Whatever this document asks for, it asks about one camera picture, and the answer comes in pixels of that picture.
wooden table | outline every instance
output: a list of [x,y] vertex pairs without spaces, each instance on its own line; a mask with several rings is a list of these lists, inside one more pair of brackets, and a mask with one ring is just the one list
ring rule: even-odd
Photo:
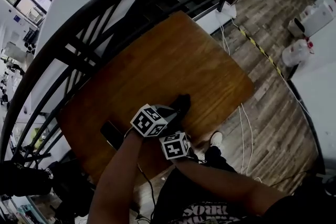
[[[110,120],[122,133],[144,104],[191,95],[182,124],[194,145],[253,93],[254,85],[216,41],[183,12],[134,41],[82,87],[57,117],[84,170],[95,183],[116,152],[100,133]],[[144,143],[139,164],[148,178],[167,169],[158,140]],[[144,182],[139,173],[137,184]]]

metal railing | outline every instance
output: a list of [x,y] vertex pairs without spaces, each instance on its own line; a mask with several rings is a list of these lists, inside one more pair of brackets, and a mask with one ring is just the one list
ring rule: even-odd
[[[131,35],[127,35],[126,37],[122,38],[119,36],[118,39],[118,35],[114,34],[117,34],[122,31],[122,29],[127,28],[131,24],[133,17],[141,16],[141,11],[145,7],[155,5],[155,3],[160,0],[150,0],[141,7],[139,7],[139,3],[134,3],[123,18],[114,23],[112,26],[107,27],[113,15],[113,11],[117,8],[119,3],[121,3],[121,1],[122,0],[91,0],[81,9],[79,9],[74,15],[72,15],[42,47],[41,51],[37,54],[34,61],[29,66],[26,74],[23,76],[9,106],[0,138],[0,162],[4,161],[8,141],[20,110],[22,109],[29,94],[33,90],[35,84],[39,81],[53,60],[58,59],[65,63],[68,67],[51,85],[47,93],[42,97],[36,109],[33,111],[20,136],[16,150],[14,152],[14,156],[20,154],[19,150],[22,146],[22,143],[29,129],[33,125],[36,117],[42,111],[43,107],[46,105],[51,96],[65,80],[68,79],[64,97],[46,117],[45,122],[31,142],[30,148],[25,153],[25,159],[27,159],[29,154],[37,156],[46,146],[51,137],[58,132],[59,126],[56,125],[52,128],[37,151],[33,153],[34,145],[42,135],[43,131],[57,116],[60,109],[64,107],[64,105],[92,77],[93,74],[99,71],[114,56],[121,52],[132,41],[137,39],[141,34],[151,29],[157,23],[165,20],[173,12],[182,9],[192,0],[180,1],[178,4],[163,10],[161,14],[158,14],[156,17],[148,20],[146,23],[137,26],[136,29],[132,31]],[[205,0],[193,7],[187,13],[191,14],[197,9],[200,9],[202,5],[211,3],[212,1],[215,0]],[[224,3],[224,1],[225,0],[219,0],[219,3],[216,7],[221,9],[221,5]],[[103,56],[99,57],[94,51],[109,38],[111,39],[106,46]],[[66,48],[67,45],[75,48],[77,52],[71,52]],[[72,80],[72,83],[70,83],[69,78],[73,72],[75,73],[76,77]],[[50,151],[50,149],[57,143],[61,136],[61,133],[57,135],[52,144],[50,144],[49,147],[44,151],[44,154]]]

plastic jug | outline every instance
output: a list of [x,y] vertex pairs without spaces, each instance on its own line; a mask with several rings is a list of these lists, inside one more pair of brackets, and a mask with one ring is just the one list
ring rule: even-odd
[[313,43],[309,40],[299,39],[283,50],[282,60],[287,67],[293,67],[305,61],[312,53]]

hazard tape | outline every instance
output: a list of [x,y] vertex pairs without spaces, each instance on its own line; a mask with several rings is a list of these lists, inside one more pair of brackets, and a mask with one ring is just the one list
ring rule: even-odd
[[261,48],[248,34],[246,34],[239,26],[235,25],[235,27],[237,27],[237,29],[249,40],[251,41],[251,43],[257,47],[258,50],[260,50],[260,52],[265,55],[265,57],[270,61],[270,63],[274,66],[274,68],[277,70],[277,72],[279,73],[280,76],[282,76],[283,79],[285,79],[285,76],[282,74],[280,68],[275,64],[275,62],[273,61],[273,59],[263,50],[263,48]]

white shoe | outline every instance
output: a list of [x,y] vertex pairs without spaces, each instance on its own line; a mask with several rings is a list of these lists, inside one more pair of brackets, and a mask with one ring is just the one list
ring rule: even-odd
[[215,132],[210,139],[210,146],[216,146],[221,148],[223,141],[223,135],[220,132]]

